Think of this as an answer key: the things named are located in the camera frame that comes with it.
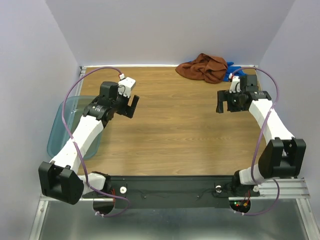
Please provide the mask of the brown towel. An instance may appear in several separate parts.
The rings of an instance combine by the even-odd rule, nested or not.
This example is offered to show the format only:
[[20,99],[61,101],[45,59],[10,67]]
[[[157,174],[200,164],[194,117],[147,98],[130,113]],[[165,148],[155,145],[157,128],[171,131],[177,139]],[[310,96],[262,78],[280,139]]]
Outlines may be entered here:
[[200,53],[195,60],[179,64],[175,71],[182,77],[219,84],[224,80],[228,70],[227,62],[219,56]]

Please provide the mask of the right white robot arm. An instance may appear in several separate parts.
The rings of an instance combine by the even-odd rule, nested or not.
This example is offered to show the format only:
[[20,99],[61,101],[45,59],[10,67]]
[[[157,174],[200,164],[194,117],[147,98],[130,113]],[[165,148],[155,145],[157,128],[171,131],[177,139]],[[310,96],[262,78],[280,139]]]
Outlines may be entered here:
[[252,187],[272,178],[290,178],[300,174],[307,148],[285,127],[275,111],[275,101],[267,91],[258,87],[253,75],[229,75],[231,86],[217,92],[216,112],[224,112],[223,103],[231,113],[248,111],[260,127],[258,140],[266,142],[261,156],[253,154],[251,166],[234,173],[230,182],[231,192],[242,195]]

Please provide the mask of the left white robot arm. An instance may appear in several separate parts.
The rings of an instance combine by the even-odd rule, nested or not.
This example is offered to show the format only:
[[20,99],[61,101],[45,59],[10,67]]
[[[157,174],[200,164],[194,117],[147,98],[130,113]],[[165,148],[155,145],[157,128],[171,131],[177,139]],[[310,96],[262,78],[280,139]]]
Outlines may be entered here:
[[90,192],[106,197],[111,193],[108,175],[100,172],[78,175],[84,155],[115,114],[132,118],[139,101],[132,96],[136,81],[126,77],[119,82],[104,81],[99,95],[89,103],[72,136],[59,153],[38,168],[42,194],[71,205]]

